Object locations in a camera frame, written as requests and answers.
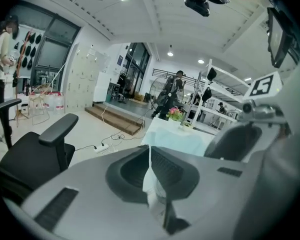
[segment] pink flower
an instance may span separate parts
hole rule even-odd
[[[174,114],[177,111],[177,108],[172,107],[169,109],[169,111],[170,111],[170,114]]]

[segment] white pole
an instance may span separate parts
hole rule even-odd
[[[209,71],[210,71],[211,68],[212,68],[212,59],[209,60],[208,71],[207,71],[207,73],[206,73],[206,76],[207,76],[207,77],[208,77],[208,74],[209,74]],[[202,94],[201,94],[201,97],[202,97],[202,95],[204,95],[206,89],[208,88],[208,83],[209,83],[209,80],[208,80],[208,78],[206,78],[205,83],[204,83],[204,87],[203,87],[203,92],[202,92]],[[199,106],[198,106],[198,108],[197,108],[197,110],[196,110],[196,112],[195,112],[194,118],[193,118],[193,120],[192,120],[192,125],[193,125],[194,127],[196,126],[197,119],[198,119],[198,116],[199,116],[199,113],[200,113],[200,111],[201,111],[201,108],[202,108],[203,103],[204,103],[204,102],[203,102],[203,100],[202,100],[202,98],[201,98],[201,99],[200,99],[200,102],[199,102]]]

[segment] stair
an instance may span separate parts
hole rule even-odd
[[[144,120],[143,117],[137,118],[112,107],[108,107],[105,110],[106,107],[106,105],[100,103],[93,104],[91,107],[86,107],[84,110],[100,120],[102,120],[103,117],[103,120],[106,124],[113,126],[127,134],[134,135],[140,130]]]

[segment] chair armrest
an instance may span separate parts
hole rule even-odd
[[[1,103],[0,104],[0,112],[21,103],[21,101],[22,100],[20,98],[14,98],[14,99],[11,99],[11,100]]]
[[[47,147],[55,147],[75,127],[79,117],[75,114],[66,114],[39,136],[39,143]]]

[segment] power strip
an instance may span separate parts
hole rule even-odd
[[[103,146],[100,145],[100,146],[97,146],[96,149],[94,149],[94,152],[96,153],[100,153],[102,151],[105,151],[106,149],[109,148],[109,145],[108,144],[104,144]]]

